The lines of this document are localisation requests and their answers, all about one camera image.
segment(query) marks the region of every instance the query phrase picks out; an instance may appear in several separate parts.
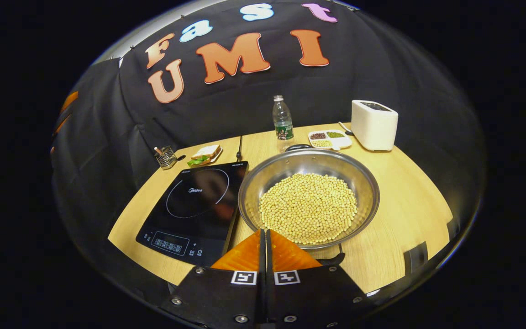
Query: plastic water bottle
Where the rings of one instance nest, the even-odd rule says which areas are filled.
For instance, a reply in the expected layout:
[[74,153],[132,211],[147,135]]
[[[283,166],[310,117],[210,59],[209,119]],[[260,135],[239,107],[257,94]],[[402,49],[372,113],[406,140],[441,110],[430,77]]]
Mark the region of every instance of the plastic water bottle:
[[273,124],[277,136],[277,148],[279,152],[285,152],[286,148],[294,144],[294,127],[292,126],[292,114],[284,103],[281,95],[273,96]]

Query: stainless steel bowl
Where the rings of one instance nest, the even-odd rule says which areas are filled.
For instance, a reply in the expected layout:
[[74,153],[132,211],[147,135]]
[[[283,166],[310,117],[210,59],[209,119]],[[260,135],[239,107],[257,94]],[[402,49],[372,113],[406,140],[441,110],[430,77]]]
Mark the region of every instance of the stainless steel bowl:
[[371,172],[350,156],[322,149],[300,149],[271,157],[251,170],[238,191],[238,209],[247,225],[256,231],[265,228],[259,213],[261,196],[276,183],[296,173],[315,173],[342,179],[357,198],[358,212],[352,226],[333,240],[300,245],[317,249],[339,244],[361,232],[379,207],[379,186]]

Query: screw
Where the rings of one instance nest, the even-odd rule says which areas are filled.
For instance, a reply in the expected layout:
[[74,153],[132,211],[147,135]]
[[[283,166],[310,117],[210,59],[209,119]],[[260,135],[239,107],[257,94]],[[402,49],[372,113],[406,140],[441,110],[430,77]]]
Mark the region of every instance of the screw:
[[246,316],[235,316],[234,320],[238,323],[246,323],[247,321],[249,321],[249,318]]

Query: blue letter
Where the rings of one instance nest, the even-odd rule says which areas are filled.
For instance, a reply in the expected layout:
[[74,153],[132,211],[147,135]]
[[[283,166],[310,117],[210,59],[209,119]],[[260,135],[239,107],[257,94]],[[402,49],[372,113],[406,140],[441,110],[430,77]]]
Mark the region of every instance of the blue letter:
[[270,4],[256,4],[244,6],[240,12],[245,14],[242,17],[245,21],[256,21],[257,19],[268,19],[273,16],[271,8]]
[[180,42],[190,41],[195,37],[203,36],[210,31],[212,31],[212,27],[206,19],[204,21],[197,21],[196,23],[182,30]]

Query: table surface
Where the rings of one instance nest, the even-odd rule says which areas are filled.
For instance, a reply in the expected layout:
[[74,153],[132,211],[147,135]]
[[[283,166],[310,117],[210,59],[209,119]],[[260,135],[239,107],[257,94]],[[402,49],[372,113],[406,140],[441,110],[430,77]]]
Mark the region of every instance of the table surface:
[[[338,123],[295,127],[296,143],[309,144],[311,131],[338,129]],[[242,140],[242,160],[253,169],[279,151],[275,131],[246,135]],[[447,223],[452,213],[440,191],[427,175],[399,148],[390,152],[366,150],[354,137],[352,146],[340,150],[357,159],[374,175],[380,189],[380,204],[371,223],[359,234],[342,243],[346,253],[342,268],[364,292],[381,288],[405,275],[403,253],[426,242],[428,258],[432,258],[449,242]],[[215,164],[235,162],[239,137],[213,141],[180,149],[176,156],[189,159],[203,146],[220,144],[223,152]],[[115,222],[109,241],[121,252],[151,273],[179,285],[192,264],[174,260],[135,241],[138,231],[162,196],[163,192],[181,170],[187,169],[185,161],[169,170],[158,168],[130,200]],[[236,231],[229,248],[251,235],[253,231],[238,216]],[[332,258],[338,254],[338,245],[306,250],[315,258]]]

